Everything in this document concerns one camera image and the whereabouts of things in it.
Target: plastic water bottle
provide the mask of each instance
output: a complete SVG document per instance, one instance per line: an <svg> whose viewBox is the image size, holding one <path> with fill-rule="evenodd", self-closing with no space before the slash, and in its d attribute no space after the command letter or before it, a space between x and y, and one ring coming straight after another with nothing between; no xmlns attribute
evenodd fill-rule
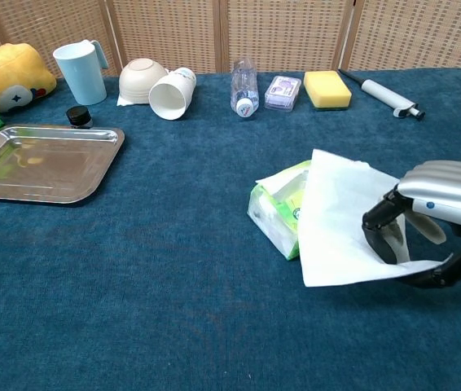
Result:
<svg viewBox="0 0 461 391"><path fill-rule="evenodd" d="M257 71L251 59L243 57L234 62L230 106L239 116L251 116L260 105L257 92Z"/></svg>

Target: wicker partition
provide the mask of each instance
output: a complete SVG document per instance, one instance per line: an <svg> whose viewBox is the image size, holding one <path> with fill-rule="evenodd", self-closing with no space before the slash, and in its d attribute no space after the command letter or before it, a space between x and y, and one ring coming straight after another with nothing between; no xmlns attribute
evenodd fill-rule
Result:
<svg viewBox="0 0 461 391"><path fill-rule="evenodd" d="M358 0L342 66L461 68L461 1Z"/></svg>
<svg viewBox="0 0 461 391"><path fill-rule="evenodd" d="M214 0L108 0L122 59L154 59L166 68L216 72L219 5Z"/></svg>
<svg viewBox="0 0 461 391"><path fill-rule="evenodd" d="M0 0L2 43L29 43L56 76L60 76L60 71L53 50L83 39L96 39L101 43L110 66L103 73L117 75L108 34L111 32L103 22L102 1Z"/></svg>
<svg viewBox="0 0 461 391"><path fill-rule="evenodd" d="M262 71L334 68L351 4L351 0L222 1L225 70L232 69L241 55L250 55Z"/></svg>

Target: robotic hand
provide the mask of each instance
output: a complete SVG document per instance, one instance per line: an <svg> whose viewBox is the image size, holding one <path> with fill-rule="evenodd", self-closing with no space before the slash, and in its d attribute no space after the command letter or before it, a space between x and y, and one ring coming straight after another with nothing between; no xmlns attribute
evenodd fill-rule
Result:
<svg viewBox="0 0 461 391"><path fill-rule="evenodd" d="M400 261L403 234L396 217L406 220L435 244L446 240L444 231L430 218L448 222L461 237L461 162L431 160L408 171L404 178L362 217L369 245L389 264ZM461 250L433 270L401 277L420 288L450 287L461 280Z"/></svg>

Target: metal tray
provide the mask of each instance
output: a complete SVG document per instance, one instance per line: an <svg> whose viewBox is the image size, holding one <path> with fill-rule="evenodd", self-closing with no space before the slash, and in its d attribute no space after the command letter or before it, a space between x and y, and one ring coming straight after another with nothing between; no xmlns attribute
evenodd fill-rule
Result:
<svg viewBox="0 0 461 391"><path fill-rule="evenodd" d="M0 129L0 200L71 204L92 194L124 142L116 128Z"/></svg>

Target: yellow plush toy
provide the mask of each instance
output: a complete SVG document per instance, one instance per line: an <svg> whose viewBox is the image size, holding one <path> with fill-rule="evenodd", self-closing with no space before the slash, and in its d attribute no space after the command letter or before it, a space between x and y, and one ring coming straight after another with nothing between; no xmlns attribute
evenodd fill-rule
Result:
<svg viewBox="0 0 461 391"><path fill-rule="evenodd" d="M27 43L0 46L0 112L25 106L56 87L55 76Z"/></svg>

